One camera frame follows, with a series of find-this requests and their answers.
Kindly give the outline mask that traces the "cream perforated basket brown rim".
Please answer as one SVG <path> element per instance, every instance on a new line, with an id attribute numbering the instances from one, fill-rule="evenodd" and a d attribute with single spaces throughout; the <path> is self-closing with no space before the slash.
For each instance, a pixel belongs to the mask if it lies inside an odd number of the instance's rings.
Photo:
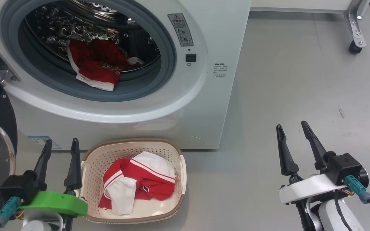
<path id="1" fill-rule="evenodd" d="M 135 200 L 133 213 L 117 215 L 111 210 L 99 208 L 103 193 L 103 175 L 114 161 L 132 158 L 142 152 L 150 152 L 174 165 L 176 183 L 174 193 L 164 201 L 157 199 Z M 176 144 L 157 138 L 136 138 L 112 141 L 92 147 L 81 162 L 83 186 L 78 196 L 88 203 L 86 219 L 108 224 L 140 224 L 169 219 L 179 211 L 185 199 L 187 171 L 185 159 Z"/>

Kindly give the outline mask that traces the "blue energy label sticker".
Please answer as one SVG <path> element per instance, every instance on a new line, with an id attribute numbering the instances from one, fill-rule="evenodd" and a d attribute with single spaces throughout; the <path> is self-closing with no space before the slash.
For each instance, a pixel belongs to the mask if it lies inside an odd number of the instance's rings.
<path id="1" fill-rule="evenodd" d="M 52 150 L 62 150 L 62 148 L 54 142 L 49 136 L 27 136 L 31 139 L 34 143 L 36 143 L 39 147 L 43 148 L 48 140 L 52 141 Z"/>

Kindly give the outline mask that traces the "white front-load washing machine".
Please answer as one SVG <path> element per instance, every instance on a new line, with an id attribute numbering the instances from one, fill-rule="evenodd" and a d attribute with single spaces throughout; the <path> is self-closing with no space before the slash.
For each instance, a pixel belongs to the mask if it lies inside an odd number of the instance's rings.
<path id="1" fill-rule="evenodd" d="M 59 0 L 0 0 L 0 55 L 20 77 L 3 89 L 26 136 L 62 150 L 155 137 L 182 149 L 219 147 L 252 0 L 82 0 L 116 9 L 142 26 L 161 58 L 114 91 L 76 79 L 70 62 L 40 46 L 23 20 Z M 182 13 L 194 45 L 181 47 L 168 14 Z"/>

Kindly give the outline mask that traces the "white partition panel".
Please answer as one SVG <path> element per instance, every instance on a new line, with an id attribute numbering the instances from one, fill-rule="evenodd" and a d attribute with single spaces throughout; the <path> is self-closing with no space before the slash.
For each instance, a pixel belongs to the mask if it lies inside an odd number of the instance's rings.
<path id="1" fill-rule="evenodd" d="M 352 0 L 251 0 L 251 11 L 344 13 Z"/>

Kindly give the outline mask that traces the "red jacket with white sleeves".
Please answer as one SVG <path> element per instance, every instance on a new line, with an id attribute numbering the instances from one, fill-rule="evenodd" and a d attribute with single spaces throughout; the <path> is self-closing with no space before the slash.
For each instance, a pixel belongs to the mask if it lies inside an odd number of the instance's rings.
<path id="1" fill-rule="evenodd" d="M 144 151 L 132 158 L 118 159 L 103 175 L 99 208 L 130 215 L 135 200 L 164 201 L 174 193 L 175 183 L 174 165 L 161 156 Z"/>

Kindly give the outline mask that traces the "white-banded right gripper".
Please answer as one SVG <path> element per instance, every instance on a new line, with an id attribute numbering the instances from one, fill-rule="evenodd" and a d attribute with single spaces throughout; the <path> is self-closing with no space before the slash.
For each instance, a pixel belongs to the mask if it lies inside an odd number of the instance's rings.
<path id="1" fill-rule="evenodd" d="M 310 125 L 303 120 L 301 126 L 304 136 L 309 141 L 315 159 L 315 168 L 318 171 L 325 171 L 327 163 L 323 156 L 326 153 Z M 282 125 L 276 126 L 277 145 L 279 152 L 279 164 L 281 174 L 289 176 L 289 184 L 279 189 L 279 200 L 283 204 L 294 204 L 299 212 L 304 231 L 322 231 L 323 225 L 317 215 L 310 208 L 310 203 L 318 195 L 333 193 L 335 190 L 344 188 L 344 185 L 337 186 L 325 175 L 315 175 L 308 179 L 299 176 L 299 167 L 294 162 L 289 148 L 286 144 L 286 135 Z"/>

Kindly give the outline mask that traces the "metal frame leg with caster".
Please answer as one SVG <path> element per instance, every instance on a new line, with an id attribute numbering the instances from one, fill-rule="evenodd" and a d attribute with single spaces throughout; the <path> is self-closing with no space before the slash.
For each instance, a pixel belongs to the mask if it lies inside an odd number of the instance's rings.
<path id="1" fill-rule="evenodd" d="M 344 13 L 348 28 L 353 38 L 348 47 L 348 51 L 351 54 L 359 54 L 362 49 L 366 47 L 366 42 L 359 26 L 359 20 L 364 17 L 369 3 L 370 0 L 352 0 L 348 9 Z"/>

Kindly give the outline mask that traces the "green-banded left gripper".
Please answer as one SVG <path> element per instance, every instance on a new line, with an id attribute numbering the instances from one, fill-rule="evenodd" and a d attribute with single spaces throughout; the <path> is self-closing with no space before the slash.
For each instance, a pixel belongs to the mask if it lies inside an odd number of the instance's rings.
<path id="1" fill-rule="evenodd" d="M 20 231 L 72 231 L 74 218 L 88 215 L 88 203 L 75 196 L 75 190 L 81 189 L 83 185 L 78 139 L 73 138 L 72 141 L 71 162 L 68 175 L 64 180 L 66 187 L 64 193 L 45 191 L 47 190 L 45 183 L 47 165 L 51 152 L 52 140 L 48 139 L 34 169 L 37 175 L 36 186 L 40 192 L 29 205 L 21 206 L 24 214 Z"/>

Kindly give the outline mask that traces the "grey warning sticker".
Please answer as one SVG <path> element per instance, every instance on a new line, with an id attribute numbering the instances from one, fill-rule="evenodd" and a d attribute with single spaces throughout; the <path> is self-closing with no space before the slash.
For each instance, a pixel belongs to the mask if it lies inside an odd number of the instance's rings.
<path id="1" fill-rule="evenodd" d="M 187 21 L 182 13 L 172 13 L 167 15 L 178 37 L 181 47 L 191 47 L 194 45 L 191 32 Z"/>

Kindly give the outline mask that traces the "red shorts with white trim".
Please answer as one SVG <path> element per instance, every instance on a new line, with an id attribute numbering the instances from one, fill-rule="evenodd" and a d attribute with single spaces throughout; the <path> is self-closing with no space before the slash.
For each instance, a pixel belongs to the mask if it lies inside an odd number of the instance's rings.
<path id="1" fill-rule="evenodd" d="M 124 70 L 144 65 L 109 40 L 94 39 L 87 44 L 71 39 L 66 42 L 66 52 L 77 80 L 109 92 L 114 91 Z"/>

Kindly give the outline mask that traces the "stainless steel washing machine drum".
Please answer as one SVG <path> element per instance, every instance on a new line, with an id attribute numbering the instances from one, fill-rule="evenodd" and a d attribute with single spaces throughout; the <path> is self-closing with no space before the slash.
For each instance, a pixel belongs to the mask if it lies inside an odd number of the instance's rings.
<path id="1" fill-rule="evenodd" d="M 127 60 L 139 61 L 122 69 L 122 81 L 160 60 L 160 50 L 149 33 L 131 17 L 95 2 L 59 0 L 44 4 L 23 20 L 40 46 L 56 58 L 68 62 L 66 43 L 71 39 L 90 44 L 93 40 L 114 43 Z"/>

